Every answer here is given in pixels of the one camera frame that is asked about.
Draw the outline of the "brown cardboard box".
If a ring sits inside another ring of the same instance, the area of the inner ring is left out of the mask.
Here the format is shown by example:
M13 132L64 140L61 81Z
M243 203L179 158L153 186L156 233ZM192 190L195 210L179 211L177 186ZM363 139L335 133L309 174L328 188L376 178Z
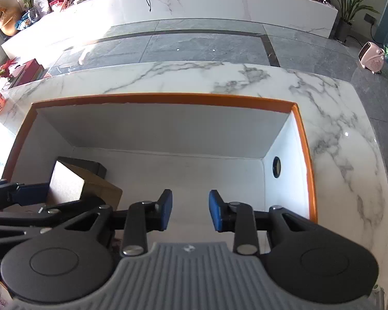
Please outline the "brown cardboard box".
M88 197L99 197L116 210L122 189L106 180L107 169L101 163L58 157L49 182L48 204L62 204Z

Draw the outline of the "tall potted plant right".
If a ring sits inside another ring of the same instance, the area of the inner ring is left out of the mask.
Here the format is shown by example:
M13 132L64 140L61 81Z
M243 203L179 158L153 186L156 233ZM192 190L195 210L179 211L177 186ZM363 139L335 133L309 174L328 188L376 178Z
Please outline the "tall potted plant right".
M339 3L340 18L335 32L335 39L341 43L345 43L353 26L355 16L361 11L369 11L372 13L379 12L369 4L365 4L366 0L337 0Z

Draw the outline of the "red artificial flower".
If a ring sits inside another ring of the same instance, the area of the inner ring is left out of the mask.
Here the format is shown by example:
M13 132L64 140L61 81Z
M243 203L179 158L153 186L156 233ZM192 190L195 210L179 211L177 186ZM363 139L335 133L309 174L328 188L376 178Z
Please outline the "red artificial flower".
M0 79L1 78L6 78L8 79L11 74L10 74L10 67L13 66L16 63L17 59L8 59L8 61L0 66Z

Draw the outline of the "red book stack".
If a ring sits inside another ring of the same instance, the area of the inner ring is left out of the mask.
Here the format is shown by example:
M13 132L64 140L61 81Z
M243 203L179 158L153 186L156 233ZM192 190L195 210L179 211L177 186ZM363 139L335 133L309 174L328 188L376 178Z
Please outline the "red book stack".
M44 67L36 59L32 59L20 66L13 72L9 88L24 85L38 80L44 73Z

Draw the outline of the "pink space heater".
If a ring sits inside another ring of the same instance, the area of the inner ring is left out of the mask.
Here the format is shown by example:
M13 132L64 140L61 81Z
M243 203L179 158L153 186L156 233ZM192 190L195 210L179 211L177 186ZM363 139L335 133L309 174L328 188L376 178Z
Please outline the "pink space heater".
M368 41L361 48L358 58L363 69L373 74L380 74L384 65L385 53L381 47Z

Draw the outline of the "orange gourd vase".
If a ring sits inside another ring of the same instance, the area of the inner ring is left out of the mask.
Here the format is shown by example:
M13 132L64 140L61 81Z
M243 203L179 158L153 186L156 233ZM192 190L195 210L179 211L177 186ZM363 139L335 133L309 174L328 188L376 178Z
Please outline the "orange gourd vase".
M0 30L6 36L15 35L18 30L16 29L16 23L21 18L21 11L18 7L11 7L7 9L0 18Z

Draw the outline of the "orange storage box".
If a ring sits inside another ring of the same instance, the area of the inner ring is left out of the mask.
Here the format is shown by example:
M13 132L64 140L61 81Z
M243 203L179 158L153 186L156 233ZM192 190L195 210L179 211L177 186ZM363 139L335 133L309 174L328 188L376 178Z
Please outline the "orange storage box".
M49 181L59 157L106 168L118 208L168 188L174 209L154 242L214 242L211 190L263 211L278 205L317 220L312 162L296 103L183 93L94 95L33 103L3 177Z

